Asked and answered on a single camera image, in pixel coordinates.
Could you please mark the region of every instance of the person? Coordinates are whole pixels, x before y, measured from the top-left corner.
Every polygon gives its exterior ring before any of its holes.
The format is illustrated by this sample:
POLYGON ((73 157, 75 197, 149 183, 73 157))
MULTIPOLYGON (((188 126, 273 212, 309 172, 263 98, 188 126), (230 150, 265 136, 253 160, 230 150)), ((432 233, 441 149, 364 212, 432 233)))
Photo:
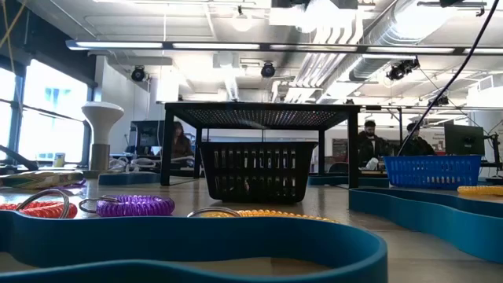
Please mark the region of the person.
POLYGON ((386 141, 376 136, 376 123, 366 121, 363 131, 358 134, 358 163, 364 167, 373 157, 386 154, 386 141))
POLYGON ((403 148, 402 155, 404 156, 436 155, 435 150, 433 150, 431 145, 429 145, 422 137, 419 136, 419 127, 417 128, 417 130, 412 132, 415 126, 416 126, 415 123, 410 123, 409 125, 407 125, 407 131, 409 132, 410 140, 403 148))
POLYGON ((182 123, 174 122, 173 143, 171 145, 171 158, 193 156, 190 140, 183 133, 182 123))

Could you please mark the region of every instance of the window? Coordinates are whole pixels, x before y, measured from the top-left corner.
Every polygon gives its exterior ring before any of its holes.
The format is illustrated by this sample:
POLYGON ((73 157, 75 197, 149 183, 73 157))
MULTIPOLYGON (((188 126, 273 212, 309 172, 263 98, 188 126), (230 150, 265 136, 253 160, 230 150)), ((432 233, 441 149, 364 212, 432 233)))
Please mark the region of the window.
POLYGON ((26 71, 19 154, 29 160, 52 161, 65 153, 67 162, 81 162, 88 87, 72 77, 32 60, 26 71))
MULTIPOLYGON (((0 68, 0 145, 9 146, 10 120, 12 118, 12 109, 9 101, 14 99, 14 91, 16 89, 16 75, 0 68)), ((0 152, 0 160, 6 158, 4 152, 0 152)))

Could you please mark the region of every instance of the computer monitor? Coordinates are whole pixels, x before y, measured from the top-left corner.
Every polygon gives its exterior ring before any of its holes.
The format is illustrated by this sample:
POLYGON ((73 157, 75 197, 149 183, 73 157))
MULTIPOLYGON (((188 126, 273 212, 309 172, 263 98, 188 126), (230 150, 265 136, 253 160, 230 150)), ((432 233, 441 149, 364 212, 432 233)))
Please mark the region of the computer monitor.
POLYGON ((448 155, 485 155, 484 131, 481 127, 444 125, 446 136, 446 154, 448 155))

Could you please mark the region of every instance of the black metal table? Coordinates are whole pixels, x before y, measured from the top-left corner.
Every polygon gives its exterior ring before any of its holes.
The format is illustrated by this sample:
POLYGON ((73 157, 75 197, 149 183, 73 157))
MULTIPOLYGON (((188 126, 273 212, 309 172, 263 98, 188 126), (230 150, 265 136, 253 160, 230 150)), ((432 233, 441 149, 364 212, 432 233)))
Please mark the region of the black metal table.
POLYGON ((199 144, 203 129, 317 130, 318 171, 325 173, 325 131, 347 120, 349 187, 358 187, 358 114, 360 105, 301 105, 255 102, 172 102, 164 105, 166 118, 161 185, 170 185, 173 122, 177 116, 196 128, 194 178, 200 176, 199 144))

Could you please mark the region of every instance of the red coiled keychain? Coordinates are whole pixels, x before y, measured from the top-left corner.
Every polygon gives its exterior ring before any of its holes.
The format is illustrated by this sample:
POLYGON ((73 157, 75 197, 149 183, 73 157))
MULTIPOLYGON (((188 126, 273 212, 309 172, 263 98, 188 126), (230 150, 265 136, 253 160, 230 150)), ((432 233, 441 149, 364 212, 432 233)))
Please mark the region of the red coiled keychain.
POLYGON ((51 219, 72 219, 77 215, 77 207, 58 189, 47 189, 36 193, 21 204, 0 204, 0 210, 17 210, 25 215, 51 219), (61 194, 64 201, 33 201, 51 193, 61 194))

